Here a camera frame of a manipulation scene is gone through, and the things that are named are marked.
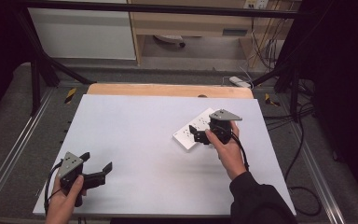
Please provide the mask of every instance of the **electrical outlet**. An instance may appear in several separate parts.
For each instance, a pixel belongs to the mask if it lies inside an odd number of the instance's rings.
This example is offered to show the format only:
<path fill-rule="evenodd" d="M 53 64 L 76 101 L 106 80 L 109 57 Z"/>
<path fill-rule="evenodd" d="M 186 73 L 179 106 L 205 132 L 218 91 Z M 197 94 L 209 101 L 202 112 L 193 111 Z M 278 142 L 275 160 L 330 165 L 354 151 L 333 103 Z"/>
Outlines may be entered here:
<path fill-rule="evenodd" d="M 269 0 L 257 0 L 255 4 L 255 9 L 266 9 Z"/>
<path fill-rule="evenodd" d="M 243 8 L 255 8 L 256 5 L 257 5 L 257 0 L 246 0 Z"/>
<path fill-rule="evenodd" d="M 205 131 L 209 129 L 209 122 L 211 119 L 209 115 L 212 114 L 215 110 L 208 108 L 196 118 L 192 119 L 187 125 L 183 126 L 179 131 L 173 134 L 173 137 L 182 145 L 186 150 L 190 150 L 193 146 L 196 145 L 194 141 L 194 135 L 188 129 L 188 125 L 195 127 L 198 131 Z"/>

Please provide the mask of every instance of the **black cable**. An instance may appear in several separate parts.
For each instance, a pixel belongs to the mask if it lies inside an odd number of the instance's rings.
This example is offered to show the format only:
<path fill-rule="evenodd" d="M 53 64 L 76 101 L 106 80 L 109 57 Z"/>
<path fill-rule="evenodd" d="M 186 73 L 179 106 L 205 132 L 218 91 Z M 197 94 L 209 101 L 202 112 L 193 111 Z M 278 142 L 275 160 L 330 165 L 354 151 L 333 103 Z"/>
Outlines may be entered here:
<path fill-rule="evenodd" d="M 281 128 L 283 125 L 286 125 L 286 124 L 288 124 L 288 123 L 290 123 L 290 122 L 292 122 L 292 120 L 286 121 L 286 122 L 283 123 L 283 124 L 280 124 L 280 125 L 278 125 L 278 126 L 276 126 L 276 127 L 270 128 L 270 129 L 268 129 L 268 131 L 272 131 L 272 130 L 274 130 L 274 129 Z"/>
<path fill-rule="evenodd" d="M 252 37 L 256 44 L 256 55 L 260 58 L 261 63 L 264 64 L 264 66 L 266 66 L 268 69 L 270 69 L 269 65 L 266 64 L 266 62 L 264 61 L 263 55 L 261 54 L 261 48 L 258 46 L 257 40 L 255 38 L 255 18 L 252 18 Z"/>
<path fill-rule="evenodd" d="M 54 193 L 52 193 L 52 194 L 50 195 L 50 197 L 48 197 L 48 201 L 49 201 L 56 193 L 60 192 L 61 190 L 63 190 L 63 188 L 60 188 L 60 189 L 56 190 Z"/>
<path fill-rule="evenodd" d="M 283 22 L 284 21 L 286 21 L 286 20 L 285 19 L 280 19 L 277 22 L 274 34 L 272 35 L 272 38 L 270 39 L 270 41 L 267 44 L 266 54 L 268 55 L 269 67 L 271 67 L 271 61 L 273 62 L 274 67 L 275 67 L 275 64 L 276 64 L 276 49 L 277 49 L 277 42 L 278 42 L 277 37 L 281 33 L 281 31 L 283 29 L 283 26 L 284 26 Z"/>
<path fill-rule="evenodd" d="M 296 209 L 297 212 L 299 212 L 299 213 L 301 213 L 303 215 L 309 216 L 309 217 L 316 217 L 321 213 L 321 211 L 322 211 L 321 201 L 319 200 L 318 195 L 316 195 L 312 190 L 304 188 L 304 187 L 291 187 L 289 189 L 291 191 L 294 191 L 295 189 L 303 189 L 303 190 L 305 190 L 306 192 L 310 193 L 312 195 L 312 197 L 314 197 L 316 199 L 316 203 L 318 204 L 318 208 L 317 208 L 317 210 L 315 212 L 306 212 L 306 211 L 304 211 L 302 209 L 299 209 L 298 207 L 295 206 L 295 209 Z"/>
<path fill-rule="evenodd" d="M 306 104 L 302 105 L 302 106 L 300 107 L 299 112 L 298 112 L 299 114 L 301 114 L 303 108 L 304 108 L 306 105 L 310 105 L 310 103 L 306 103 Z M 297 150 L 297 152 L 296 152 L 295 157 L 293 158 L 292 162 L 291 162 L 290 165 L 289 165 L 289 168 L 288 168 L 287 171 L 286 171 L 286 174 L 284 175 L 284 181 L 285 181 L 286 183 L 287 183 L 287 177 L 289 176 L 289 173 L 290 173 L 290 171 L 292 170 L 293 165 L 295 164 L 295 162 L 296 162 L 296 160 L 297 160 L 297 158 L 298 158 L 298 155 L 300 154 L 301 148 L 302 148 L 302 146 L 303 146 L 303 144 L 304 144 L 304 135 L 305 135 L 305 134 L 304 134 L 304 126 L 303 126 L 302 121 L 301 121 L 301 116 L 298 116 L 298 124 L 299 124 L 300 130 L 301 130 L 300 144 L 299 144 L 299 147 L 298 147 L 298 150 Z M 322 210 L 322 204 L 321 204 L 321 202 L 320 202 L 318 196 L 317 196 L 315 193 L 313 193 L 312 190 L 307 189 L 307 188 L 305 188 L 305 187 L 290 187 L 289 189 L 303 189 L 303 190 L 309 192 L 309 193 L 316 199 L 316 203 L 318 204 L 318 210 L 317 210 L 316 212 L 314 212 L 314 213 L 305 212 L 305 211 L 303 211 L 302 209 L 299 209 L 299 208 L 297 208 L 297 207 L 295 206 L 295 209 L 296 209 L 296 211 L 297 211 L 298 213 L 301 213 L 301 214 L 303 214 L 303 215 L 310 216 L 310 217 L 315 217 L 315 216 L 318 216 L 318 215 L 320 214 L 320 212 L 321 212 L 321 210 Z"/>
<path fill-rule="evenodd" d="M 51 180 L 51 177 L 53 176 L 55 170 L 57 170 L 59 167 L 61 167 L 61 165 L 62 165 L 62 160 L 61 160 L 59 163 L 57 163 L 57 164 L 53 167 L 53 169 L 50 171 L 50 173 L 48 174 L 48 180 L 47 180 L 47 182 L 46 182 L 46 187 L 45 187 L 45 204 L 44 204 L 46 216 L 48 215 L 48 200 L 49 200 L 48 188 L 49 188 L 49 186 L 50 186 L 50 180 Z"/>
<path fill-rule="evenodd" d="M 240 148 L 241 150 L 241 153 L 242 153 L 242 157 L 243 157 L 243 165 L 245 165 L 245 168 L 247 171 L 249 171 L 249 163 L 248 163 L 248 160 L 246 159 L 246 154 L 245 154 L 245 150 L 243 149 L 243 146 L 241 144 L 241 141 L 240 141 L 240 138 L 234 133 L 234 132 L 228 132 L 226 131 L 226 129 L 220 127 L 220 126 L 217 126 L 217 125 L 214 125 L 213 128 L 215 129 L 219 129 L 220 131 L 222 131 L 223 133 L 225 133 L 225 135 L 230 135 L 232 139 L 234 139 L 234 141 L 237 143 L 238 147 Z"/>
<path fill-rule="evenodd" d="M 304 111 L 301 112 L 301 113 L 298 113 L 298 116 L 299 116 L 299 117 L 305 117 L 305 116 L 307 116 L 308 114 L 313 113 L 313 111 L 314 111 L 314 108 L 311 107 L 311 108 L 308 108 L 308 109 L 304 110 Z M 282 117 L 283 117 L 283 118 L 277 117 L 277 118 L 279 119 L 279 121 L 272 122 L 272 123 L 267 123 L 266 126 L 270 126 L 270 125 L 274 125 L 274 124 L 279 124 L 278 126 L 275 126 L 275 127 L 273 127 L 273 128 L 268 129 L 268 131 L 272 131 L 272 130 L 274 130 L 274 129 L 280 128 L 280 127 L 282 127 L 283 125 L 286 125 L 286 124 L 290 123 L 291 121 L 294 121 L 293 116 L 282 116 Z"/>
<path fill-rule="evenodd" d="M 304 106 L 309 105 L 309 104 L 310 104 L 310 103 L 307 103 L 307 104 L 302 105 L 302 106 L 300 107 L 300 112 L 299 112 L 299 113 L 301 113 L 301 111 L 302 111 L 302 109 L 304 108 Z M 287 171 L 286 171 L 286 174 L 284 175 L 284 181 L 287 181 L 287 176 L 289 176 L 289 173 L 290 173 L 290 171 L 292 170 L 292 167 L 293 167 L 293 165 L 295 164 L 295 162 L 296 162 L 296 160 L 297 160 L 297 158 L 298 158 L 298 155 L 300 154 L 302 145 L 303 145 L 303 143 L 304 143 L 304 127 L 303 127 L 302 122 L 301 122 L 301 117 L 298 117 L 298 124 L 300 125 L 300 130 L 301 130 L 300 145 L 299 145 L 299 147 L 298 147 L 298 149 L 297 149 L 297 152 L 296 152 L 295 157 L 293 158 L 292 162 L 291 162 L 290 165 L 289 165 L 289 168 L 288 168 Z"/>
<path fill-rule="evenodd" d="M 242 156 L 243 156 L 243 164 L 245 165 L 246 170 L 249 171 L 249 163 L 248 163 L 248 160 L 246 159 L 246 153 L 245 153 L 245 150 L 243 149 L 240 138 L 234 132 L 231 132 L 231 138 L 234 139 L 234 141 L 240 147 L 240 150 L 241 150 Z"/>

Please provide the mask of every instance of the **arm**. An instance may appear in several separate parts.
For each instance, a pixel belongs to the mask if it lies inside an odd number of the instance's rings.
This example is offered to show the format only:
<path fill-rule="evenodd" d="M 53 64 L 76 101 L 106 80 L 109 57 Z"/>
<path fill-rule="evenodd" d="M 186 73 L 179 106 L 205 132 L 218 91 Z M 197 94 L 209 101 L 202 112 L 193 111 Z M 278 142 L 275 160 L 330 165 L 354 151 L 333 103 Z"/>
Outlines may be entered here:
<path fill-rule="evenodd" d="M 232 132 L 239 136 L 235 122 L 231 121 L 231 127 Z M 230 190 L 234 203 L 231 205 L 231 223 L 296 223 L 278 191 L 270 185 L 259 185 L 246 171 L 240 148 L 233 139 L 223 145 L 209 130 L 206 135 L 232 180 Z"/>

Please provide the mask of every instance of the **white cabinet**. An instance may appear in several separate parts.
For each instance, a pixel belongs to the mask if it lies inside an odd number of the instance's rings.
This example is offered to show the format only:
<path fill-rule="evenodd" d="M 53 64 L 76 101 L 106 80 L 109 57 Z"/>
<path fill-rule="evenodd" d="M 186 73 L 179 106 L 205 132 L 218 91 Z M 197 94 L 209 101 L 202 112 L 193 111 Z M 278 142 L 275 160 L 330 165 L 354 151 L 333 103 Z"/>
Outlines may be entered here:
<path fill-rule="evenodd" d="M 126 0 L 88 2 L 127 3 Z M 135 60 L 128 12 L 43 8 L 29 11 L 42 46 L 51 57 Z"/>

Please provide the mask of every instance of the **gray carpet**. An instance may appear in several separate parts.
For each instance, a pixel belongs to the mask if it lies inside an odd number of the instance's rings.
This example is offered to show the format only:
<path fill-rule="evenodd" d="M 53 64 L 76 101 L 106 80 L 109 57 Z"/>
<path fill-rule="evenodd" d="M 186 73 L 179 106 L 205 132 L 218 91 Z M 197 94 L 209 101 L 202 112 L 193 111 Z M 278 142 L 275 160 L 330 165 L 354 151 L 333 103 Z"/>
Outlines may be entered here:
<path fill-rule="evenodd" d="M 172 83 L 172 84 L 202 84 L 220 85 L 223 77 L 232 73 L 221 72 L 168 72 L 164 70 L 86 70 L 78 71 L 95 80 L 110 82 L 137 83 Z M 21 129 L 29 118 L 31 111 L 31 92 L 29 89 L 29 71 L 25 67 L 18 69 L 15 79 L 7 95 L 0 104 L 0 164 L 5 159 L 11 146 L 19 136 Z M 0 193 L 0 217 L 43 219 L 32 214 L 36 202 L 36 193 L 43 187 L 48 171 L 54 162 L 61 143 L 65 137 L 64 130 L 70 127 L 68 123 L 76 112 L 80 97 L 87 87 L 77 88 L 71 104 L 64 104 L 69 87 L 58 88 L 52 96 L 45 115 L 40 120 L 34 133 L 22 152 L 12 174 Z M 263 115 L 284 115 L 281 107 L 266 105 L 265 93 L 255 93 L 260 102 Z M 278 101 L 273 92 L 271 100 Z M 332 160 L 331 149 L 324 139 L 318 120 L 314 117 L 304 118 L 304 128 L 307 140 L 322 167 L 324 175 L 336 197 L 343 216 L 349 223 L 358 222 L 358 186 L 344 163 Z M 292 129 L 284 125 L 269 132 L 272 144 L 282 171 L 285 172 L 293 159 L 298 142 Z M 289 186 L 302 186 L 312 189 L 314 186 L 304 161 L 299 157 L 288 178 Z M 292 195 L 295 205 L 306 211 L 315 211 L 316 202 L 308 193 L 295 191 Z M 329 219 L 324 210 L 319 216 L 307 217 L 298 214 L 297 220 L 302 223 L 328 223 Z"/>

